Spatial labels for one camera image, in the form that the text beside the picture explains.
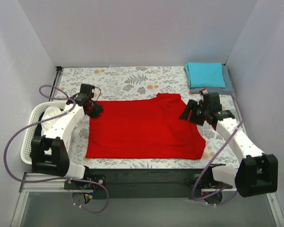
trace red cloth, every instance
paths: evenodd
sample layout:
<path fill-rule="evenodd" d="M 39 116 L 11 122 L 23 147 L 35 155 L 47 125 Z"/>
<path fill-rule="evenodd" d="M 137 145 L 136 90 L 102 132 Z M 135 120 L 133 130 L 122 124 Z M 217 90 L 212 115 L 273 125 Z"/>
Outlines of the red cloth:
<path fill-rule="evenodd" d="M 99 101 L 104 113 L 89 120 L 87 158 L 200 159 L 205 140 L 195 124 L 179 120 L 180 94 L 137 101 Z"/>

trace white backdrop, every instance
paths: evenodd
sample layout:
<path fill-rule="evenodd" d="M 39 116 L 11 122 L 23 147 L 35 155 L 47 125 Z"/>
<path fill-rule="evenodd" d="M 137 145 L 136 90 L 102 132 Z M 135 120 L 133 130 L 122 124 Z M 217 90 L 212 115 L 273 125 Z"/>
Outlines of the white backdrop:
<path fill-rule="evenodd" d="M 276 195 L 284 215 L 284 0 L 258 0 L 226 65 L 248 135 L 279 160 Z"/>
<path fill-rule="evenodd" d="M 225 63 L 257 0 L 19 0 L 55 66 Z"/>
<path fill-rule="evenodd" d="M 17 0 L 0 0 L 0 227 L 10 226 L 20 182 L 5 171 L 3 151 L 8 139 L 27 125 L 33 108 L 46 101 L 38 93 L 52 84 L 55 67 Z M 12 142 L 8 163 L 19 178 L 30 170 L 20 159 L 24 134 Z"/>

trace blue cloth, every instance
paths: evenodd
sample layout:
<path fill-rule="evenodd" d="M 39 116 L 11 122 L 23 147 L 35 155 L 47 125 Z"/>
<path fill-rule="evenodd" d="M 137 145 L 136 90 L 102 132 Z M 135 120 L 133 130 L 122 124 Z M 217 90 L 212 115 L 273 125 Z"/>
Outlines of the blue cloth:
<path fill-rule="evenodd" d="M 225 88 L 221 63 L 194 63 L 185 65 L 190 87 Z"/>
<path fill-rule="evenodd" d="M 222 75 L 223 75 L 224 82 L 225 82 L 225 88 L 222 88 L 222 90 L 220 90 L 220 89 L 217 90 L 217 89 L 212 88 L 209 91 L 210 92 L 217 92 L 220 95 L 225 95 L 225 94 L 227 94 L 227 92 L 233 93 L 231 79 L 230 79 L 230 76 L 229 76 L 229 73 L 228 73 L 228 70 L 227 70 L 227 66 L 225 66 L 225 65 L 222 65 Z M 198 88 L 195 87 L 195 88 L 191 88 L 190 91 L 192 93 L 199 93 L 202 89 L 203 89 L 203 87 L 198 87 Z"/>

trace patterned surface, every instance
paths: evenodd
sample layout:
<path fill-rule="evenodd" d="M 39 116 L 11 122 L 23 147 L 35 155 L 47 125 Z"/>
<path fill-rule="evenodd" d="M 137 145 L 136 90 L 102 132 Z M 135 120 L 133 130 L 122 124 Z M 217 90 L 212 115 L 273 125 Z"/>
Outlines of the patterned surface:
<path fill-rule="evenodd" d="M 109 68 L 68 68 L 64 69 L 59 88 L 69 95 L 79 92 L 81 83 L 92 84 L 102 89 L 99 100 L 139 100 L 149 99 L 157 93 L 180 93 L 182 100 L 200 99 L 198 94 L 189 91 L 184 67 L 109 67 Z M 231 110 L 237 118 L 237 112 L 230 96 L 220 96 L 223 109 Z M 90 168 L 204 168 L 210 158 L 223 145 L 224 139 L 211 126 L 205 123 L 199 127 L 200 134 L 206 140 L 202 159 L 89 159 L 85 158 L 89 117 L 85 116 L 73 131 L 69 151 L 72 162 Z M 233 167 L 239 163 L 227 146 L 214 161 Z"/>

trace white basket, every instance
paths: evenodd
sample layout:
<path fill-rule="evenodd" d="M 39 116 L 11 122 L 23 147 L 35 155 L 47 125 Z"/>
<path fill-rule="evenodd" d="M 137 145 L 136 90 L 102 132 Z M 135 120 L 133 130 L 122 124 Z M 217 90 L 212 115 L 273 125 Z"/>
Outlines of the white basket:
<path fill-rule="evenodd" d="M 32 124 L 35 123 L 39 120 L 40 116 L 42 113 L 44 113 L 44 111 L 50 107 L 58 107 L 60 109 L 64 109 L 66 105 L 65 101 L 53 101 L 53 102 L 46 102 L 46 103 L 41 103 L 40 105 L 36 106 L 29 118 L 29 122 L 28 124 Z M 34 133 L 35 133 L 35 129 L 37 126 L 33 126 L 30 127 L 26 130 L 25 135 L 24 135 L 24 139 L 23 139 L 23 143 L 22 143 L 22 148 L 21 148 L 21 159 L 22 161 L 24 161 L 26 164 L 32 164 L 32 159 L 30 157 L 30 153 L 31 153 L 31 141 L 34 137 Z"/>

